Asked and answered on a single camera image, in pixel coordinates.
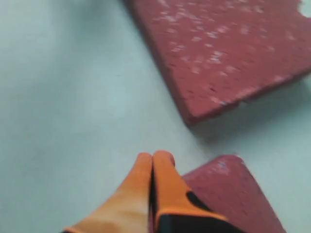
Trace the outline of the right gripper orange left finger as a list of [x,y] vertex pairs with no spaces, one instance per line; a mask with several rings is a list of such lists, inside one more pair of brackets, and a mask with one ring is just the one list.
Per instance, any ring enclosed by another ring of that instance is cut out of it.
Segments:
[[65,233],[147,233],[152,156],[140,153],[121,185],[93,213]]

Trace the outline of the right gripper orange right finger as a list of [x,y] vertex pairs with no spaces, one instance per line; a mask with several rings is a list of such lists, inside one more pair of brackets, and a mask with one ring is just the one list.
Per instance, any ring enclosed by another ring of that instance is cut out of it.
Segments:
[[153,154],[152,210],[155,233],[242,232],[195,195],[165,150]]

